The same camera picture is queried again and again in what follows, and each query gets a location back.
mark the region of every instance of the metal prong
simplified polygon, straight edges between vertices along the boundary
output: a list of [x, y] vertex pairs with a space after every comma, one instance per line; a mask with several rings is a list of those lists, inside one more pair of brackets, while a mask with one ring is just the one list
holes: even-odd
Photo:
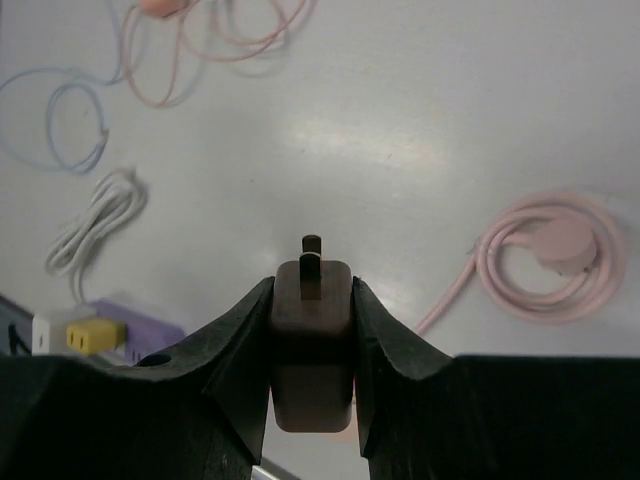
[[318, 235], [307, 235], [302, 239], [302, 251], [322, 255], [322, 239]]
[[322, 297], [322, 240], [317, 235], [302, 239], [300, 255], [300, 298], [320, 300]]

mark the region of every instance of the power cord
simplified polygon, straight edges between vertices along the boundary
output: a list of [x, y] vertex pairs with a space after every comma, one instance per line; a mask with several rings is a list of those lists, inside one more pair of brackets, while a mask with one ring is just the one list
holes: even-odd
[[[54, 92], [51, 94], [45, 113], [47, 147], [57, 165], [44, 165], [41, 162], [32, 160], [21, 154], [15, 148], [13, 148], [9, 144], [9, 142], [7, 142], [7, 140], [4, 138], [4, 135], [2, 134], [2, 131], [0, 130], [0, 148], [4, 149], [13, 160], [47, 172], [64, 171], [82, 175], [90, 172], [102, 158], [107, 140], [109, 138], [109, 130], [105, 125], [104, 109], [102, 107], [100, 99], [98, 98], [98, 94], [96, 93], [92, 85], [108, 87], [120, 83], [123, 80], [121, 56], [122, 47], [120, 45], [120, 42], [122, 41], [120, 32], [120, 19], [118, 18], [118, 14], [116, 12], [114, 0], [103, 1], [107, 6], [107, 10], [109, 11], [109, 17], [111, 19], [116, 37], [117, 64], [113, 75], [109, 79], [101, 79], [77, 67], [42, 67], [25, 70], [24, 72], [12, 76], [4, 83], [2, 83], [2, 85], [0, 85], [1, 94], [9, 85], [13, 84], [17, 80], [29, 76], [55, 74], [71, 77], [71, 80], [69, 82], [64, 83], [56, 90], [54, 90]], [[87, 95], [87, 97], [91, 101], [96, 114], [96, 118], [98, 120], [98, 141], [96, 142], [91, 152], [84, 159], [75, 163], [69, 162], [63, 158], [53, 139], [53, 118], [58, 101], [60, 100], [60, 98], [62, 98], [62, 96], [67, 95], [73, 91], [82, 91]]]
[[[500, 251], [509, 245], [530, 249], [544, 268], [571, 280], [549, 294], [525, 292], [510, 284], [500, 268]], [[613, 297], [626, 266], [624, 235], [605, 209], [570, 192], [529, 195], [491, 223], [458, 279], [414, 330], [424, 334], [475, 272], [489, 296], [508, 312], [538, 324], [570, 323]]]
[[193, 55], [198, 57], [200, 60], [209, 61], [209, 62], [239, 62], [242, 60], [247, 60], [253, 57], [260, 55], [262, 52], [269, 49], [281, 35], [285, 34], [289, 26], [293, 23], [293, 21], [300, 15], [304, 6], [307, 3], [307, 0], [299, 0], [298, 6], [295, 8], [293, 13], [287, 14], [285, 13], [282, 5], [280, 4], [280, 0], [268, 0], [271, 6], [273, 7], [277, 18], [278, 18], [278, 26], [268, 35], [263, 38], [254, 39], [254, 40], [240, 40], [232, 35], [226, 33], [220, 27], [220, 21], [218, 19], [217, 13], [217, 5], [211, 5], [210, 9], [210, 25], [213, 30], [215, 30], [219, 36], [225, 40], [227, 43], [231, 45], [235, 45], [240, 48], [254, 48], [246, 53], [242, 53], [237, 56], [220, 56], [220, 55], [210, 55], [205, 52], [198, 50], [191, 41], [187, 38], [185, 32], [185, 23], [189, 18], [189, 15], [194, 11], [194, 8], [201, 3], [201, 0], [193, 0], [186, 6], [183, 10], [177, 12], [174, 16], [177, 17], [177, 30], [176, 30], [176, 38], [175, 44], [173, 47], [173, 60], [171, 66], [171, 74], [169, 78], [169, 86], [167, 87], [167, 91], [164, 96], [160, 100], [153, 100], [149, 98], [138, 86], [136, 80], [133, 76], [134, 68], [131, 65], [130, 61], [130, 49], [131, 49], [131, 38], [135, 33], [135, 22], [132, 22], [131, 19], [134, 15], [139, 15], [141, 12], [140, 6], [132, 6], [129, 11], [126, 13], [124, 20], [122, 22], [122, 40], [120, 42], [120, 46], [122, 48], [121, 58], [122, 58], [122, 69], [124, 73], [124, 77], [129, 83], [129, 87], [131, 87], [131, 91], [136, 96], [138, 100], [140, 100], [144, 105], [151, 108], [170, 108], [176, 105], [176, 99], [172, 98], [176, 86], [176, 80], [178, 78], [178, 70], [180, 65], [180, 54], [182, 51], [182, 47], [191, 52]]
[[85, 303], [82, 277], [99, 242], [136, 218], [144, 209], [147, 193], [132, 170], [118, 169], [104, 177], [86, 211], [63, 229], [47, 254], [45, 269], [69, 276], [76, 303]]

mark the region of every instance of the white table surface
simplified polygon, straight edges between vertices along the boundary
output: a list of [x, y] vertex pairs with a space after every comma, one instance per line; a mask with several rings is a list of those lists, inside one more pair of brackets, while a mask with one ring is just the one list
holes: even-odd
[[[44, 273], [45, 250], [95, 182], [126, 165], [150, 202], [102, 249], [89, 296], [126, 290], [179, 312], [193, 331], [317, 233], [327, 258], [348, 262], [413, 325], [499, 209], [574, 187], [606, 201], [628, 232], [614, 301], [581, 323], [538, 327], [474, 282], [426, 338], [450, 354], [638, 355], [639, 18], [637, 0], [319, 0], [283, 55], [211, 65], [172, 110], [143, 107], [124, 84], [100, 89], [111, 135], [88, 177], [0, 153], [0, 291], [31, 310], [70, 305], [67, 283]], [[157, 95], [173, 33], [149, 25], [139, 79]], [[45, 64], [111, 72], [114, 41], [97, 0], [6, 0], [0, 34], [2, 78]], [[196, 63], [184, 65], [187, 78]], [[28, 80], [0, 100], [7, 137], [43, 162], [46, 99], [59, 83]], [[56, 115], [76, 156], [95, 141], [85, 105], [70, 97]], [[518, 278], [556, 281], [512, 257]], [[270, 423], [265, 453], [305, 479], [368, 478], [353, 442]]]

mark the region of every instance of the brown power adapter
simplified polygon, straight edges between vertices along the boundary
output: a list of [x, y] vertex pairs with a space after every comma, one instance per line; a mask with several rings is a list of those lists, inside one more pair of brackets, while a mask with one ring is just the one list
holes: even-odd
[[349, 266], [323, 261], [320, 237], [276, 274], [269, 319], [271, 390], [287, 432], [340, 432], [351, 422], [354, 321]]

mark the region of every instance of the pink power adapter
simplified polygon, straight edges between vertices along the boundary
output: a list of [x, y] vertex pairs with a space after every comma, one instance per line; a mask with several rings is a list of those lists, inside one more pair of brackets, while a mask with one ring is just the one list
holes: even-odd
[[140, 8], [150, 17], [165, 18], [182, 10], [188, 3], [188, 0], [140, 0]]

